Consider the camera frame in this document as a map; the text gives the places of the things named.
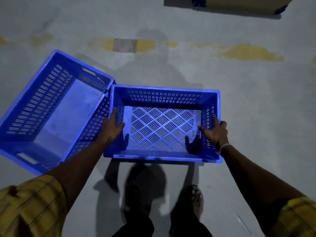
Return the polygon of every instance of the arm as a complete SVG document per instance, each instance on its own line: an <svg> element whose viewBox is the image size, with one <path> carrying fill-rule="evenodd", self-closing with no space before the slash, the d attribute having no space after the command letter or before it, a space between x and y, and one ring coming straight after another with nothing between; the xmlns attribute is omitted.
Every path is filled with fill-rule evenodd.
<svg viewBox="0 0 316 237"><path fill-rule="evenodd" d="M74 155L71 159L66 160L45 173L45 175L50 175L57 179L63 187L67 199L68 212L104 150L122 132L125 124L121 123L119 126L116 126L116 111L116 108L114 108L110 119L104 119L102 131L92 144Z"/></svg>
<svg viewBox="0 0 316 237"><path fill-rule="evenodd" d="M213 119L213 130L203 126L199 126L199 129L213 145L220 148L229 143L227 123L222 121L219 124L215 115ZM253 163L233 146L223 147L221 155L265 234L270 231L287 201L304 196L288 183Z"/></svg>

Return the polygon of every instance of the yellow shirt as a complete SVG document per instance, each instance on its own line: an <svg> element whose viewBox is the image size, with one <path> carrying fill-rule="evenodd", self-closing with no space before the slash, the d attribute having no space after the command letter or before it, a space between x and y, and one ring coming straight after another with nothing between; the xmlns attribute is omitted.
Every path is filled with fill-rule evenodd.
<svg viewBox="0 0 316 237"><path fill-rule="evenodd" d="M67 214L60 183L43 175L0 190L0 236L61 236ZM292 199L281 209L270 236L316 236L316 202Z"/></svg>

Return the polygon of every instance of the hand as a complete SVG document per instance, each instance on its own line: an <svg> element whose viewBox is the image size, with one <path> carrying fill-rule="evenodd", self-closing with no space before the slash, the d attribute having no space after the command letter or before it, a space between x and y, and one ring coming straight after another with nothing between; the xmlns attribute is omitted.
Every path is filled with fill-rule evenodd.
<svg viewBox="0 0 316 237"><path fill-rule="evenodd" d="M114 107L110 119L105 117L103 120L102 130L96 140L97 143L100 144L111 144L114 140L118 138L121 134L125 123L122 122L119 126L116 126L116 112L117 109Z"/></svg>
<svg viewBox="0 0 316 237"><path fill-rule="evenodd" d="M206 129L205 127L199 125L198 129L202 131L205 137L211 142L212 145L217 148L222 147L224 144L228 142L228 131L226 130L227 123L226 121L221 121L219 124L219 120L216 118L216 115L213 114L214 128L212 130Z"/></svg>

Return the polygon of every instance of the person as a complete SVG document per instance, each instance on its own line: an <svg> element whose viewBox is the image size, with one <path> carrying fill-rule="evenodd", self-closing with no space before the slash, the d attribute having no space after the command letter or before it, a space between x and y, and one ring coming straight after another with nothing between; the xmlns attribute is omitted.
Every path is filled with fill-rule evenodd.
<svg viewBox="0 0 316 237"><path fill-rule="evenodd" d="M266 236L315 236L316 202L250 161L228 142L227 123L213 115L214 127L198 128L221 151L235 182ZM122 132L116 109L105 119L98 138L71 159L44 175L0 191L0 236L61 236L77 196L106 147ZM212 236L200 223L204 199L191 185L171 212L170 236ZM154 227L136 186L125 190L127 223L114 236L151 236Z"/></svg>

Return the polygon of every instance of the forearm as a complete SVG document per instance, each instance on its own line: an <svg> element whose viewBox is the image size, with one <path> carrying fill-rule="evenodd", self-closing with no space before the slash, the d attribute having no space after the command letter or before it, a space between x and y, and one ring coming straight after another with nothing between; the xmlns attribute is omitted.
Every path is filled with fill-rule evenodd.
<svg viewBox="0 0 316 237"><path fill-rule="evenodd" d="M95 141L72 158L45 173L56 178L62 185L67 198L68 211L106 147L107 144Z"/></svg>
<svg viewBox="0 0 316 237"><path fill-rule="evenodd" d="M304 196L294 187L253 163L232 146L224 147L221 155L244 199L264 230L270 228L279 210L288 200Z"/></svg>

